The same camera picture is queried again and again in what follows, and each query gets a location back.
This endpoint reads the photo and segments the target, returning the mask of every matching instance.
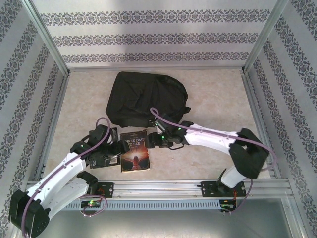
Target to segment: white robotic arm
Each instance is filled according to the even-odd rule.
[[[147,148],[159,146],[175,150],[184,147],[184,145],[201,145],[231,156],[234,166],[225,170],[219,178],[222,185],[228,188],[234,188],[246,178],[256,179],[268,157],[268,151],[258,146],[262,145],[259,139],[245,128],[240,132],[218,131],[190,121],[183,121],[179,125],[181,127],[178,127],[167,115],[156,118],[154,125],[158,132],[149,134],[145,141]],[[183,146],[172,148],[174,143],[183,144]]]
[[[219,191],[234,188],[246,178],[257,178],[268,156],[268,151],[259,146],[241,142],[241,138],[248,138],[261,143],[250,130],[243,128],[240,132],[217,131],[188,121],[183,121],[181,125],[187,129],[170,126],[156,119],[155,126],[158,128],[158,133],[148,135],[145,140],[146,147],[159,146],[172,149],[174,143],[183,144],[183,146],[201,145],[230,155],[234,166],[221,174],[217,182],[217,190]],[[81,171],[92,161],[105,163],[105,158],[112,158],[114,155],[123,154],[129,150],[126,142],[113,142],[114,140],[111,139],[110,135],[105,140],[104,138],[107,137],[105,136],[106,129],[107,127],[104,125],[96,126],[95,130],[90,131],[89,136],[73,145],[70,153],[50,174],[26,192],[17,190],[11,198],[9,220],[21,228],[22,214],[27,209],[25,228],[31,237],[36,237],[46,228],[49,220],[63,207],[84,194],[94,194],[98,179],[88,172]],[[94,149],[97,143],[101,143],[101,140],[106,142],[102,143],[98,150]],[[87,150],[91,152],[75,159]],[[55,172],[57,172],[55,176],[47,181],[48,177]],[[27,203],[33,196],[34,199],[28,207]]]
[[[208,129],[202,126],[199,126],[197,124],[193,124],[190,126],[190,128],[197,128],[199,130],[210,130],[222,134],[231,135],[234,137],[238,137],[237,132],[227,132],[227,131],[219,131],[219,130],[213,130]],[[211,149],[219,150],[225,154],[230,155],[230,144],[235,143],[235,139],[223,137],[223,136],[217,136],[207,133],[201,133],[193,130],[188,130],[185,135],[186,141],[190,145],[201,145],[206,146]],[[221,182],[226,185],[229,188],[234,188],[239,182],[245,180],[246,177],[240,174],[235,166],[232,166],[230,169],[226,170],[224,174],[221,177]]]

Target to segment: book cover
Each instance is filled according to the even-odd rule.
[[[130,147],[130,151],[121,155],[121,172],[150,168],[148,149],[145,147],[146,136],[146,130],[121,134],[121,140],[125,140]]]

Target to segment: beige floor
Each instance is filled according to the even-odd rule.
[[[151,71],[167,74],[184,84],[189,95],[190,113],[183,119],[204,127],[239,131],[242,127],[256,133],[239,70]],[[72,72],[58,119],[47,175],[56,167],[71,146],[94,129],[99,117],[105,116],[108,98],[117,71]],[[119,133],[141,128],[118,128]],[[185,146],[177,151],[149,150],[151,169],[121,173],[120,166],[90,170],[99,180],[216,179],[233,163],[230,156],[202,146]],[[260,178],[269,178],[261,172]]]

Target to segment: enclosure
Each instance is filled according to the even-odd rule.
[[[121,71],[176,78],[192,108],[182,120],[249,128],[277,165],[253,181],[239,211],[223,216],[224,198],[205,198],[197,185],[230,168],[228,155],[150,149],[147,171],[87,169],[114,183],[106,210],[84,218],[75,200],[38,237],[317,237],[316,4],[1,0],[0,237],[22,237],[8,218],[11,196],[50,173],[106,116]],[[269,156],[264,167],[271,164]]]

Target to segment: wall panel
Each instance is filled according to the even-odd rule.
[[[65,79],[21,2],[0,0],[0,238],[11,233],[10,197],[41,157]]]
[[[243,66],[276,0],[34,0],[73,67]]]
[[[291,0],[249,72],[309,237],[317,237],[316,1]]]

